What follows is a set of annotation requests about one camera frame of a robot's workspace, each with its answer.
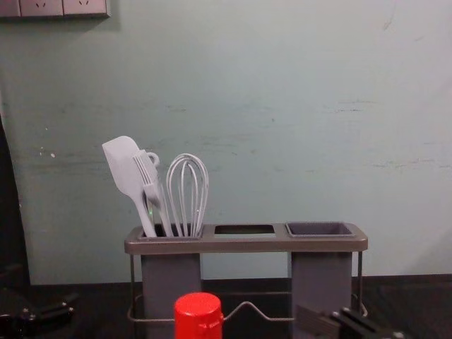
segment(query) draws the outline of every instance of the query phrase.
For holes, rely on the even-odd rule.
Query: whisk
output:
[[[206,166],[195,155],[188,153],[178,155],[169,166],[166,184],[169,204],[179,236],[199,236],[209,188]],[[186,186],[188,185],[191,186],[189,198],[186,196]],[[178,199],[174,197],[175,186]]]

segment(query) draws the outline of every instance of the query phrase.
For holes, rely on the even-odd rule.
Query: red cap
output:
[[[174,305],[176,339],[221,339],[221,302],[210,293],[180,297]]]

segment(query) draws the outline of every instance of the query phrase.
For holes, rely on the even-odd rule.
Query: power socket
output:
[[[63,16],[62,0],[20,0],[22,16]]]
[[[63,0],[65,16],[108,16],[107,0]]]
[[[0,18],[14,18],[19,16],[19,0],[0,0]]]

